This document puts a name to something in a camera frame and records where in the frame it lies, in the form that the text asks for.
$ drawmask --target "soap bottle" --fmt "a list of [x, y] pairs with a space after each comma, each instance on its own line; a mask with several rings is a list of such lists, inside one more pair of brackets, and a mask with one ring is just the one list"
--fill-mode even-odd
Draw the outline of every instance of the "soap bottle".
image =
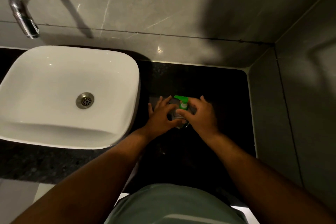
[[[190, 112], [191, 114], [193, 114], [193, 112], [191, 111], [191, 109], [188, 107], [188, 98], [187, 97], [174, 96], [174, 98], [177, 98], [178, 100], [181, 101], [179, 109], [186, 110], [186, 111]], [[176, 113], [176, 110], [173, 111], [173, 113], [171, 115], [171, 119], [172, 120], [175, 120], [175, 119], [184, 119], [184, 120], [186, 120], [183, 116], [181, 116], [178, 113]], [[189, 125], [189, 122], [186, 120], [186, 123], [178, 126], [177, 128], [186, 128], [188, 125]]]

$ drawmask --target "right hand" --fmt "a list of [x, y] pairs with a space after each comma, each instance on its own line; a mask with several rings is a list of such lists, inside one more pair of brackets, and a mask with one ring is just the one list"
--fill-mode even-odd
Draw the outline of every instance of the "right hand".
[[194, 115], [183, 109], [177, 109], [176, 113], [188, 120], [204, 141], [219, 134], [215, 111], [211, 103], [201, 96], [201, 99], [188, 98], [188, 104], [196, 108], [197, 111]]

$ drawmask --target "tile grout line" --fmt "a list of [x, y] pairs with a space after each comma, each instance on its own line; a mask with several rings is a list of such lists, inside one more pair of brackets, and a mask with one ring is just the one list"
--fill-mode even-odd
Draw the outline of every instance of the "tile grout line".
[[[16, 23], [14, 21], [2, 21], [7, 23]], [[228, 41], [236, 43], [247, 43], [247, 44], [257, 44], [257, 45], [269, 45], [272, 46], [274, 43], [262, 42], [262, 41], [245, 41], [245, 40], [233, 40], [233, 39], [224, 39], [224, 38], [211, 38], [211, 37], [200, 37], [200, 36], [185, 36], [185, 35], [170, 35], [170, 34], [158, 34], [158, 33], [146, 33], [138, 31], [126, 31], [126, 30], [113, 30], [113, 29], [98, 29], [98, 28], [83, 28], [83, 27], [71, 27], [71, 26], [60, 26], [60, 25], [51, 25], [51, 24], [37, 24], [39, 26], [50, 26], [50, 27], [61, 27], [61, 28], [74, 28], [74, 29], [87, 29], [87, 30], [100, 30], [100, 31], [110, 31], [110, 32], [121, 32], [121, 33], [133, 33], [133, 34], [144, 34], [144, 35], [160, 35], [160, 36], [173, 36], [173, 37], [184, 37], [192, 39], [205, 39], [205, 40], [218, 40], [218, 41]]]
[[280, 83], [281, 83], [281, 88], [282, 88], [282, 94], [283, 94], [283, 99], [285, 101], [285, 106], [286, 106], [286, 112], [287, 112], [287, 118], [288, 118], [288, 122], [289, 122], [289, 128], [291, 131], [291, 135], [292, 135], [292, 142], [293, 142], [293, 146], [294, 146], [294, 151], [295, 151], [295, 156], [296, 156], [296, 162], [297, 162], [297, 166], [299, 168], [299, 175], [300, 175], [300, 180], [302, 183], [302, 187], [305, 188], [305, 183], [303, 182], [303, 177], [302, 177], [302, 171], [301, 171], [301, 166], [300, 166], [300, 162], [299, 162], [299, 156], [297, 154], [297, 150], [296, 150], [296, 144], [295, 144], [295, 140], [294, 140], [294, 133], [293, 133], [293, 127], [292, 127], [292, 122], [289, 116], [289, 110], [288, 110], [288, 105], [287, 105], [287, 99], [286, 99], [286, 95], [285, 95], [285, 88], [284, 88], [284, 84], [282, 81], [282, 76], [281, 76], [281, 70], [280, 70], [280, 65], [279, 65], [279, 61], [278, 61], [278, 54], [276, 51], [276, 48], [274, 46], [274, 53], [275, 53], [275, 60], [276, 60], [276, 64], [278, 66], [278, 71], [279, 71], [279, 77], [280, 77]]

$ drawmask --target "white sink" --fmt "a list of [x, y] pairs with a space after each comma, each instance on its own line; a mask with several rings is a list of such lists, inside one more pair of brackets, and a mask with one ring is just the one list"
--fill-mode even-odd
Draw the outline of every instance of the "white sink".
[[[85, 92], [94, 102], [80, 109], [76, 99]], [[14, 62], [0, 84], [0, 138], [61, 148], [106, 148], [128, 133], [139, 94], [137, 63], [124, 53], [33, 48]]]

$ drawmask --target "metal drain cover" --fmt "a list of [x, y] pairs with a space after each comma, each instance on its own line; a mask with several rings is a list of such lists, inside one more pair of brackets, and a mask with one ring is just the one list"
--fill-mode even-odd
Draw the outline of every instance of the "metal drain cover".
[[76, 105], [80, 109], [86, 109], [89, 108], [94, 101], [95, 97], [90, 92], [84, 92], [77, 97]]

